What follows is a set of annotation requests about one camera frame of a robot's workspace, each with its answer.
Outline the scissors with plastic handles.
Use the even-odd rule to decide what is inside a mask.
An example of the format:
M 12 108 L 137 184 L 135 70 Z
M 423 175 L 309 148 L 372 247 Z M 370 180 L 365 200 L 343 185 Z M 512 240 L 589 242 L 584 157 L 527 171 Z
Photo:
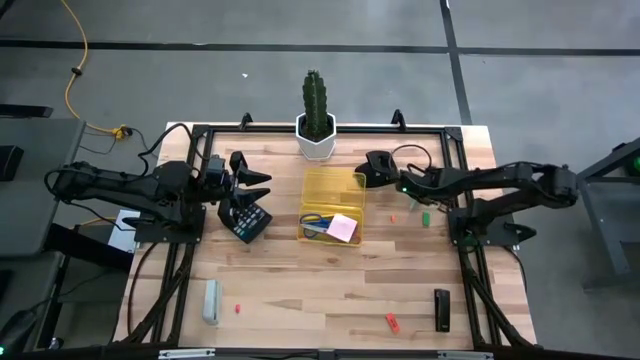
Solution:
M 312 239 L 318 235 L 325 234 L 333 220 L 333 215 L 321 215 L 318 213 L 304 214 L 299 219 L 299 226 L 303 236 Z

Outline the pink sticky notepad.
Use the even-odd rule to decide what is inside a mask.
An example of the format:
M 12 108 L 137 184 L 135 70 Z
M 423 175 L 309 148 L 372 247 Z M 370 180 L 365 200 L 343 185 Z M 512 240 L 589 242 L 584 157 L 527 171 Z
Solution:
M 326 234 L 345 243 L 349 243 L 356 232 L 358 222 L 342 214 L 335 214 L 329 223 Z

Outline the grey metal table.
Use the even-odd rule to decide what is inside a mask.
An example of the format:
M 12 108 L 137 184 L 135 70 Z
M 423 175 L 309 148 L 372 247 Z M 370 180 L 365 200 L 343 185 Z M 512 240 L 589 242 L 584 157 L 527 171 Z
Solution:
M 591 227 L 605 246 L 612 273 L 587 280 L 586 291 L 640 285 L 640 262 L 625 248 L 640 247 L 640 137 L 622 143 L 578 174 Z

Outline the grey desk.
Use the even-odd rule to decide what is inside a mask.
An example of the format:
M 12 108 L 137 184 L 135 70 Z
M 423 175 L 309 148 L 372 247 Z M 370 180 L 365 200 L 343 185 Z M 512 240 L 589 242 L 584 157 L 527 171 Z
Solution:
M 42 250 L 58 205 L 44 176 L 73 161 L 84 129 L 78 119 L 0 119 L 0 145 L 23 150 L 14 179 L 0 182 L 0 258 Z

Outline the black keyboard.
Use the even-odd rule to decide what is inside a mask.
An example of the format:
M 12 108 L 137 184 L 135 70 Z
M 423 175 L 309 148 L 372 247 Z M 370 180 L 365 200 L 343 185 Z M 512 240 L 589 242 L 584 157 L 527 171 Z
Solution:
M 0 182 L 12 181 L 24 150 L 16 145 L 0 145 Z

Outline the black desk calculator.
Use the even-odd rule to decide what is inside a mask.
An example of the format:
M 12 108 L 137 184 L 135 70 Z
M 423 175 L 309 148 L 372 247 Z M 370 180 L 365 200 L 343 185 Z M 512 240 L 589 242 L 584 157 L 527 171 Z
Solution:
M 222 224 L 246 244 L 254 241 L 273 219 L 271 214 L 257 204 L 238 208 L 228 199 L 219 203 L 217 215 Z

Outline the black aluminium table frame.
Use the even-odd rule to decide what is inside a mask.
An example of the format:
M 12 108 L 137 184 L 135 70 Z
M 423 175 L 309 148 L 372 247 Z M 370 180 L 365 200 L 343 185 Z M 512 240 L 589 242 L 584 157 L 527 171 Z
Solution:
M 240 150 L 251 168 L 271 175 L 271 192 L 261 205 L 273 219 L 245 244 L 208 213 L 187 282 L 179 346 L 301 354 L 468 350 L 474 332 L 488 341 L 498 337 L 484 306 L 467 304 L 442 211 L 413 205 L 391 187 L 372 189 L 365 198 L 361 246 L 302 242 L 297 222 L 304 175 L 313 162 L 302 155 L 293 130 L 276 124 L 252 124 L 245 131 L 218 125 L 213 150 L 223 156 Z M 430 214 L 429 227 L 422 224 L 424 212 Z M 217 326 L 202 318 L 208 280 L 222 287 Z M 435 329 L 435 289 L 450 291 L 448 333 Z M 398 334 L 387 324 L 387 313 L 396 316 Z

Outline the black stapler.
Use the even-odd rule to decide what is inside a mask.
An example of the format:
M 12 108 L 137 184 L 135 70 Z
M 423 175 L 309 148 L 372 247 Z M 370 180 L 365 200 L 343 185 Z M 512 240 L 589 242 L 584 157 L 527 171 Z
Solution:
M 435 329 L 437 332 L 450 331 L 450 291 L 446 289 L 434 290 Z

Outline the yellow transparent pencil case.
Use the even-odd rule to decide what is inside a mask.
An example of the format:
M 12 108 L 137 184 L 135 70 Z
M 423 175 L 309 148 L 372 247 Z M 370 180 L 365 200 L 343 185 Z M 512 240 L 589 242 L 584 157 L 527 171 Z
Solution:
M 299 208 L 299 219 L 308 213 L 321 215 L 342 214 L 358 222 L 351 241 L 345 243 L 329 235 L 321 234 L 312 239 L 305 238 L 302 229 L 297 228 L 297 239 L 325 245 L 359 247 L 363 242 L 365 190 L 361 188 L 356 176 L 365 176 L 346 168 L 311 168 L 305 173 Z

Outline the white stapler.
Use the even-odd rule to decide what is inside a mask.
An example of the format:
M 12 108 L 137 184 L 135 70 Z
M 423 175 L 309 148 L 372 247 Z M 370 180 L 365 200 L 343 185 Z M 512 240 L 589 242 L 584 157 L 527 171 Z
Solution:
M 217 280 L 208 280 L 205 286 L 204 302 L 202 307 L 202 318 L 206 324 L 211 326 L 218 325 L 221 298 L 221 284 Z

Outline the green cactus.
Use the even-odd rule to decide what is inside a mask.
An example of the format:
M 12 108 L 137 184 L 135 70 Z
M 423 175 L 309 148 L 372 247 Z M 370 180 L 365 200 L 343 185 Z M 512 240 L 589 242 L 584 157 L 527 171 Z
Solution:
M 309 70 L 302 86 L 305 121 L 301 134 L 308 140 L 320 142 L 331 134 L 327 112 L 327 95 L 324 79 L 317 70 Z

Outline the black device with green lights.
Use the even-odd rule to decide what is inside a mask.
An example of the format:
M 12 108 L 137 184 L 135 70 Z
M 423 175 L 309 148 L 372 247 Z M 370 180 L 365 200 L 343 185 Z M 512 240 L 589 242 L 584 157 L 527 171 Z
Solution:
M 22 352 L 36 322 L 34 310 L 16 312 L 0 329 L 0 356 Z

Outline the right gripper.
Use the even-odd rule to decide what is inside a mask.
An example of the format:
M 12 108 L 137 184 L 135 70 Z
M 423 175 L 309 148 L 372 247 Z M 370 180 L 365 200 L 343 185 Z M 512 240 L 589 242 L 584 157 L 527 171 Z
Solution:
M 433 192 L 433 172 L 431 170 L 416 173 L 400 170 L 399 177 L 397 172 L 376 170 L 371 167 L 357 167 L 355 172 L 365 175 L 355 177 L 361 188 L 379 188 L 397 182 L 397 191 L 410 197 L 425 198 Z

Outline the silver frame bracket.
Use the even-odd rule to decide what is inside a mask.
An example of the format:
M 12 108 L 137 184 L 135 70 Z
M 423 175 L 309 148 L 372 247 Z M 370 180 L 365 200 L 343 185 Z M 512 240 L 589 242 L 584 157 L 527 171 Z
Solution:
M 216 356 L 213 348 L 161 350 L 158 360 L 211 360 Z
M 439 351 L 438 360 L 494 360 L 494 355 L 475 351 Z

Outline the white hexagonal plant pot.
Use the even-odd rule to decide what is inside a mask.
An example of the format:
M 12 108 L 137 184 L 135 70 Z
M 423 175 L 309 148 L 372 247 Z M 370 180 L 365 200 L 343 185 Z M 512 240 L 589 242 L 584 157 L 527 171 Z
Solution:
M 313 142 L 301 135 L 302 125 L 305 122 L 304 113 L 296 117 L 295 136 L 302 154 L 310 161 L 324 161 L 331 157 L 336 146 L 337 127 L 335 116 L 327 114 L 330 134 L 319 142 Z

